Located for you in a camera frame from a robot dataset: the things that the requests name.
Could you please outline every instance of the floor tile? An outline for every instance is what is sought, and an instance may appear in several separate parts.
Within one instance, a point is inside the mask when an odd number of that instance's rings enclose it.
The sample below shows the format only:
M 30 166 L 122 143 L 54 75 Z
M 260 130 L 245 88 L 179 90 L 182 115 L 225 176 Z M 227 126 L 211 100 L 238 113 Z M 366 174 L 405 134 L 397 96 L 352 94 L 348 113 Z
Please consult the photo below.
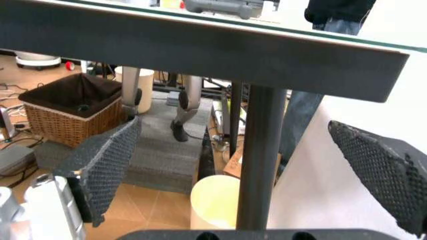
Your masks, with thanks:
M 146 220 L 150 218 L 159 191 L 123 183 L 127 194 Z
M 188 230 L 188 227 L 184 226 L 175 226 L 159 222 L 149 222 L 147 230 Z
M 130 221 L 123 219 L 105 219 L 99 227 L 85 223 L 87 240 L 113 240 L 128 233 L 145 229 L 145 221 Z
M 150 222 L 190 227 L 190 197 L 176 192 L 159 192 Z
M 110 220 L 143 222 L 144 226 L 147 225 L 146 218 L 131 200 L 123 184 L 118 186 L 115 197 L 105 213 L 105 218 Z

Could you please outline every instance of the black metal frame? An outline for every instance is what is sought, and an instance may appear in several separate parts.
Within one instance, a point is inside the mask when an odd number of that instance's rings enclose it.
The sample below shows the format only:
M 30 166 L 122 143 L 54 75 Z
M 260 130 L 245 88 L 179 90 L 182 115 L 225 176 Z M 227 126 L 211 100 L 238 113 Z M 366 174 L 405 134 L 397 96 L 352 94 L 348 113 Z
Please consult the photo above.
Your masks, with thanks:
M 240 106 L 242 102 L 242 83 L 231 84 L 231 107 L 230 107 L 230 159 L 236 152 L 237 137 L 239 135 Z
M 252 85 L 238 229 L 266 226 L 283 89 L 385 102 L 408 59 L 398 51 L 306 38 L 296 31 L 266 32 L 249 24 L 242 29 L 203 18 L 189 22 L 185 16 L 94 9 L 91 2 L 65 4 L 0 1 L 0 48 Z

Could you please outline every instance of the white bucket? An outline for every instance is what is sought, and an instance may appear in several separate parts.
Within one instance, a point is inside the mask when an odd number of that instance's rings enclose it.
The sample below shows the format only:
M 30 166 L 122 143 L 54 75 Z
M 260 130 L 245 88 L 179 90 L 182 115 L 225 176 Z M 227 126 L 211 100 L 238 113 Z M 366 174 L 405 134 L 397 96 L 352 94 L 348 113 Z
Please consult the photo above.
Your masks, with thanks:
M 191 190 L 192 230 L 236 229 L 240 180 L 213 175 L 198 181 Z
M 122 67 L 114 69 L 115 77 L 118 82 L 122 82 Z M 151 107 L 153 97 L 154 70 L 141 68 L 139 71 L 138 88 L 142 90 L 142 98 L 138 105 L 138 113 L 147 112 Z

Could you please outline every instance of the robot leg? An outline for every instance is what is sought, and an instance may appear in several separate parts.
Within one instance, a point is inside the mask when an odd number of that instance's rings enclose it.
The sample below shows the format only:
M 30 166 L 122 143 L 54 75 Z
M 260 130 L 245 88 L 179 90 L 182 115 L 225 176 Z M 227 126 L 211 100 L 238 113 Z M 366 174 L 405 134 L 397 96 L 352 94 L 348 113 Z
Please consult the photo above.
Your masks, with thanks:
M 173 136 L 178 142 L 186 142 L 189 137 L 184 130 L 184 123 L 196 115 L 202 95 L 202 78 L 189 76 L 185 80 L 185 90 L 179 94 L 179 106 L 175 119 L 170 124 Z
M 140 68 L 123 66 L 121 76 L 121 103 L 129 117 L 138 114 L 137 105 L 140 103 L 142 92 L 138 89 Z

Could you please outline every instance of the yellow bucket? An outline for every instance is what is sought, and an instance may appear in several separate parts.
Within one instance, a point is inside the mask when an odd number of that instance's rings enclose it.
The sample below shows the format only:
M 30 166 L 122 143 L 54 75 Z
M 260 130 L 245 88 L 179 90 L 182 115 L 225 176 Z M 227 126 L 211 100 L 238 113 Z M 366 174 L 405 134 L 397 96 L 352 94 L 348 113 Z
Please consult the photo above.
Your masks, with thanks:
M 191 190 L 192 230 L 236 229 L 240 180 L 226 175 L 208 176 Z

